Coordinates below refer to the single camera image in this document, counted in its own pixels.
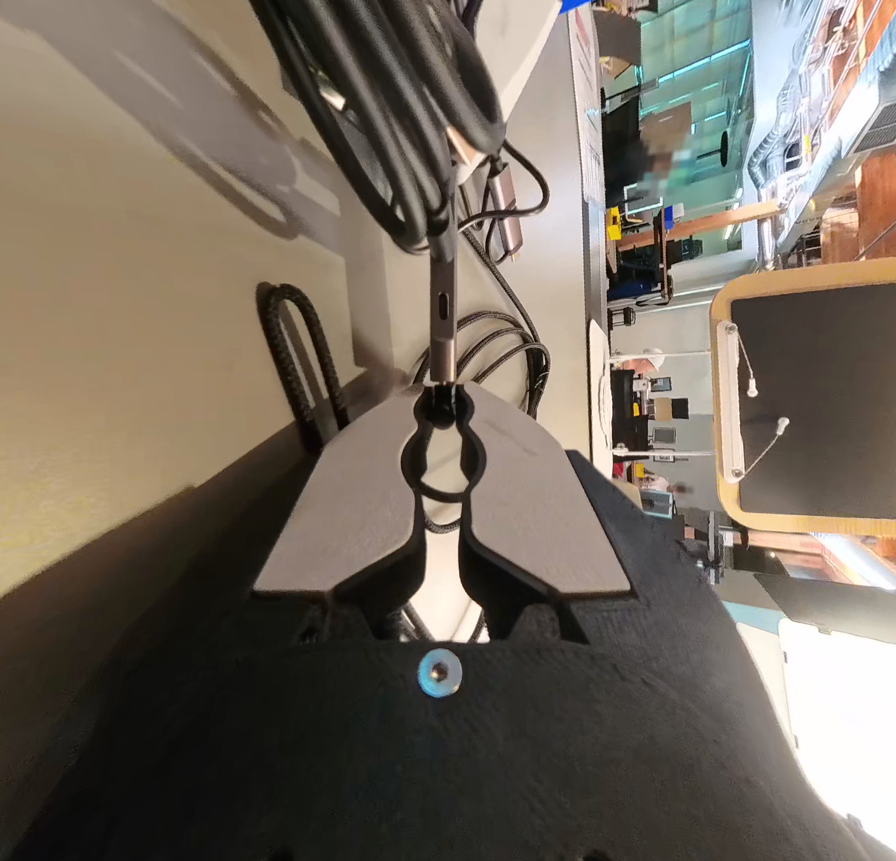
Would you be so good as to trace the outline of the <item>white stand with poles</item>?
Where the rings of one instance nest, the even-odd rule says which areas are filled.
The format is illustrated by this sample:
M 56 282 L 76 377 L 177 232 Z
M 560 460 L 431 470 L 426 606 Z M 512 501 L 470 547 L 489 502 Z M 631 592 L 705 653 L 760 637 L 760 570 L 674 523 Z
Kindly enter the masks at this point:
M 624 462 L 614 458 L 612 449 L 612 393 L 610 373 L 614 366 L 607 333 L 596 320 L 588 319 L 588 371 L 590 379 L 590 458 L 594 468 L 603 476 L 613 477 L 613 465 Z M 674 462 L 658 462 L 655 471 L 671 482 L 690 486 L 695 494 L 713 493 L 715 487 L 715 456 L 712 451 L 711 415 L 711 358 L 709 350 L 688 350 L 667 353 L 659 349 L 632 351 L 626 359 L 655 357 L 660 359 L 659 375 L 693 375 L 696 382 L 694 396 L 698 410 L 681 426 L 678 443 L 672 452 Z

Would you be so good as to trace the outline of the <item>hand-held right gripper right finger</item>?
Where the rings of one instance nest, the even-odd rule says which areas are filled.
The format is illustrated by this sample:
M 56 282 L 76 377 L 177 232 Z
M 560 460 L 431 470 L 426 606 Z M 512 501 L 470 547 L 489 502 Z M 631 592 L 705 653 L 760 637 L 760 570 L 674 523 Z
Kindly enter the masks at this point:
M 575 466 L 535 419 L 474 383 L 456 391 L 463 492 L 462 585 L 490 639 L 508 639 L 530 608 L 561 639 L 583 639 L 572 605 L 633 597 L 633 585 Z

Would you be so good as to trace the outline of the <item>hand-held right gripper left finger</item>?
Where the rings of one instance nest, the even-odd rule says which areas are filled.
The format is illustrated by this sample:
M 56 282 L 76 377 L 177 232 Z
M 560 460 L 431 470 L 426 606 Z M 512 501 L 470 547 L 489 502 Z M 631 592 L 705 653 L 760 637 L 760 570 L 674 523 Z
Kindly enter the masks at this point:
M 423 584 L 427 529 L 422 385 L 364 413 L 322 450 L 252 597 L 297 599 L 326 628 L 358 617 L 375 639 L 399 639 L 401 612 Z

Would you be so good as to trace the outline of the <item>wooden beam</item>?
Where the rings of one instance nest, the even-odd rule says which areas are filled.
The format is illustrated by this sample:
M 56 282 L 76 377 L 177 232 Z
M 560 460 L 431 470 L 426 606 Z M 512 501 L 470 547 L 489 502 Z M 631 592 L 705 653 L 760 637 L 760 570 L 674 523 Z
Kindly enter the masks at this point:
M 734 210 L 723 210 L 702 217 L 680 219 L 673 221 L 672 228 L 666 231 L 666 239 L 676 241 L 692 236 L 701 235 L 713 230 L 734 227 L 746 222 L 764 220 L 783 215 L 787 210 L 785 205 L 779 205 L 777 200 L 767 200 L 747 204 Z M 623 235 L 616 242 L 616 249 L 620 252 L 635 248 L 651 246 L 654 244 L 653 226 L 638 233 Z

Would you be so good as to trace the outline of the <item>white light panel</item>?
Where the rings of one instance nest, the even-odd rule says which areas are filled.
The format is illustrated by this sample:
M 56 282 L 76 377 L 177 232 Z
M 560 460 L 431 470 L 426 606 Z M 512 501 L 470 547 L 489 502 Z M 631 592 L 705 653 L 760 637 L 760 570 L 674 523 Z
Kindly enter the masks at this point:
M 794 750 L 822 800 L 895 841 L 894 591 L 757 574 L 778 639 Z

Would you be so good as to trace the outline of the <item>wood-framed black board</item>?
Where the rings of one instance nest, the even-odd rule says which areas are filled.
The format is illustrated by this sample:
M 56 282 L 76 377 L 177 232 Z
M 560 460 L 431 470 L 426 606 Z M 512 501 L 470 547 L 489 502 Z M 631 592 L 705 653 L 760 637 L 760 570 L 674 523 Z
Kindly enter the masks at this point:
M 894 537 L 894 257 L 738 277 L 709 323 L 723 510 Z

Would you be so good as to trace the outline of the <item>laminated instruction sheet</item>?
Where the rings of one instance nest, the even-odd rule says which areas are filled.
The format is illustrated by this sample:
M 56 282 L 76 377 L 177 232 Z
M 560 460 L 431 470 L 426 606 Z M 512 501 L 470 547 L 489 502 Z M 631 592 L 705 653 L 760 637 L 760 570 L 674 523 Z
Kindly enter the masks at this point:
M 583 199 L 606 206 L 602 149 L 602 104 L 597 35 L 589 4 L 566 14 Z

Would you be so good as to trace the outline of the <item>grey USB adapter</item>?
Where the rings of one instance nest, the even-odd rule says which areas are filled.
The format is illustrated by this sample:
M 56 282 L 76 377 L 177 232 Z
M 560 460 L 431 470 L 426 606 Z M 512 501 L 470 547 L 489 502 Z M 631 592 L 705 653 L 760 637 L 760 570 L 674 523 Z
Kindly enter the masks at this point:
M 523 246 L 521 219 L 509 166 L 502 160 L 488 170 L 484 192 L 485 212 L 497 211 L 500 217 L 486 217 L 485 248 L 495 264 L 515 258 Z

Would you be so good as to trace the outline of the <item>grey slim USB hub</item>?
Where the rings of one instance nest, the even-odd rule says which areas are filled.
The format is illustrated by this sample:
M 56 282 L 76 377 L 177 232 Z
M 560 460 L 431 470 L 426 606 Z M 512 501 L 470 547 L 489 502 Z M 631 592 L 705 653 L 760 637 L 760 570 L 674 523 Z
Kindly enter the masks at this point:
M 456 340 L 458 329 L 458 233 L 448 228 L 429 247 L 429 345 Z

